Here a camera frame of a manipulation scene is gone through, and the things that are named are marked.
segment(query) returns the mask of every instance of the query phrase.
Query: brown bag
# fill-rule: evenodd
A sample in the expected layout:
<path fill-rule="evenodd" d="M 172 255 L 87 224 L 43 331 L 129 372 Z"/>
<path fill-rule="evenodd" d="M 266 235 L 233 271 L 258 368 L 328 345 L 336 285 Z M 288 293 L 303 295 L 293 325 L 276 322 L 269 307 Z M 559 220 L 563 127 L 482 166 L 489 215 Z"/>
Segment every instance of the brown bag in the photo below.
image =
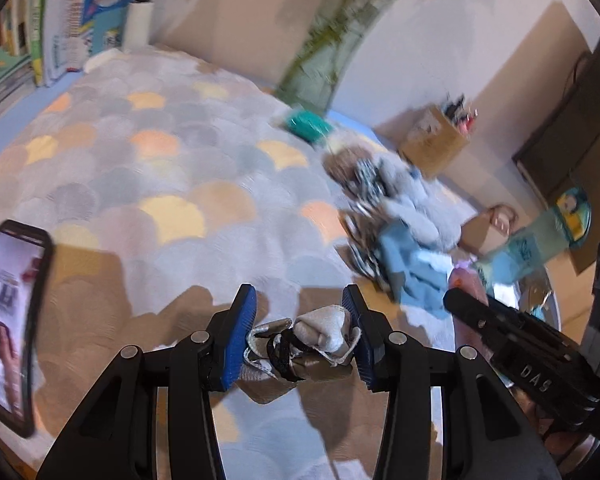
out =
<path fill-rule="evenodd" d="M 518 213 L 508 204 L 485 209 L 462 226 L 458 245 L 476 256 L 483 256 L 509 239 L 518 222 Z"/>

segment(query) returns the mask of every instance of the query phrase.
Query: dark cabinet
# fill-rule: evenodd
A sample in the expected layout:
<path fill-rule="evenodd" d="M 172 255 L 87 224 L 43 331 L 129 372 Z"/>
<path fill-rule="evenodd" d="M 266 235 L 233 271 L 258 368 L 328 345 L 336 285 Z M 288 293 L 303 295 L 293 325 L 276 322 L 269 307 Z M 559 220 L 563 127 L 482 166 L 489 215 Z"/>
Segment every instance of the dark cabinet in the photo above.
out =
<path fill-rule="evenodd" d="M 600 242 L 600 42 L 576 84 L 513 161 L 547 203 L 576 185 L 587 191 L 591 231 L 572 253 L 578 272 L 589 267 Z"/>

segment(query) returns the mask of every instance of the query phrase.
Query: phone screen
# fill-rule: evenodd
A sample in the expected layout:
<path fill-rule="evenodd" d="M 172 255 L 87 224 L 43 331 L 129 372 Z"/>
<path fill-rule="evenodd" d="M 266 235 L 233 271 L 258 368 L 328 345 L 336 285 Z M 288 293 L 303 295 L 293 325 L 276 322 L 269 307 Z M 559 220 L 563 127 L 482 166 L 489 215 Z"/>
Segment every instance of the phone screen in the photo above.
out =
<path fill-rule="evenodd" d="M 0 406 L 19 420 L 27 315 L 44 252 L 40 240 L 0 231 Z"/>

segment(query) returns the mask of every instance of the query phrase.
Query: teal object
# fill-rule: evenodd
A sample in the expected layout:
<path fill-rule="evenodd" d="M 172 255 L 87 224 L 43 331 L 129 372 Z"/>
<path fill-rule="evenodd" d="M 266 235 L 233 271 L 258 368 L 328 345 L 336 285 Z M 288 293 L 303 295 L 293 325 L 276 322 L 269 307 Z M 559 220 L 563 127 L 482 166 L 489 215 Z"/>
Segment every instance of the teal object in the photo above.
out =
<path fill-rule="evenodd" d="M 546 323 L 546 318 L 544 317 L 544 309 L 542 305 L 538 305 L 531 311 L 531 315 L 535 318 L 538 318 L 540 321 L 544 321 Z"/>
<path fill-rule="evenodd" d="M 438 272 L 415 256 L 421 249 L 409 226 L 400 219 L 382 228 L 376 251 L 394 303 L 419 306 L 439 318 L 448 317 L 442 298 L 448 288 L 446 272 Z"/>
<path fill-rule="evenodd" d="M 573 188 L 532 224 L 513 233 L 499 248 L 474 262 L 487 291 L 495 283 L 513 285 L 587 237 L 591 206 L 582 189 Z"/>
<path fill-rule="evenodd" d="M 333 130 L 327 121 L 309 110 L 291 112 L 291 115 L 286 118 L 285 128 L 311 144 L 326 138 Z"/>

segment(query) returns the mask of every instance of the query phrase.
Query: smartphone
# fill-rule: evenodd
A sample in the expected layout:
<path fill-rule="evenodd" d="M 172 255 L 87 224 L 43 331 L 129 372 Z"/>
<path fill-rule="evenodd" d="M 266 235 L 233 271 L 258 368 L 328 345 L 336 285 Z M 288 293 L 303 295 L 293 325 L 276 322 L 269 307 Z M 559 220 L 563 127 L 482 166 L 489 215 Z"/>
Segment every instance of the smartphone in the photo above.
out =
<path fill-rule="evenodd" d="M 0 420 L 23 437 L 34 432 L 31 352 L 53 249 L 42 229 L 0 225 Z"/>

